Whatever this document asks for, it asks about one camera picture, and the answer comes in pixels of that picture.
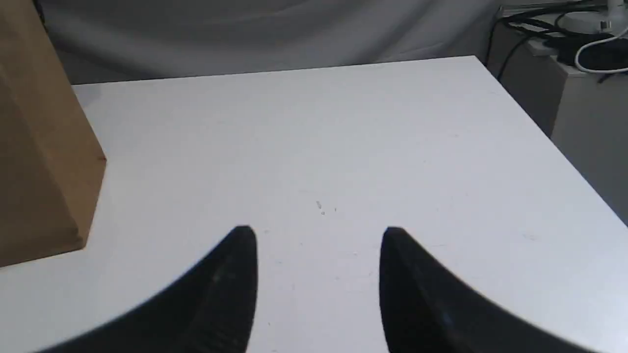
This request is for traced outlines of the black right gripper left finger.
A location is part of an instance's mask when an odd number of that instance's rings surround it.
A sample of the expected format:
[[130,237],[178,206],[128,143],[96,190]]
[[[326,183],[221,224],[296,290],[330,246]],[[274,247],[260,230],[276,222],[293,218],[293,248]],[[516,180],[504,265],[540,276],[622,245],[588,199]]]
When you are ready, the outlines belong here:
[[48,353],[244,353],[258,294],[258,244],[236,226],[193,268],[112,322]]

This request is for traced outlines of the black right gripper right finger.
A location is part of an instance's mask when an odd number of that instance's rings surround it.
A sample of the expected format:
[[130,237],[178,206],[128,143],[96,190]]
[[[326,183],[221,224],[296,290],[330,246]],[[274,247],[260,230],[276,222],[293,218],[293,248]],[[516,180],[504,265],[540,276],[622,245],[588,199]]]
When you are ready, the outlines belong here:
[[602,353],[599,280],[518,229],[434,249],[387,227],[379,311],[390,353]]

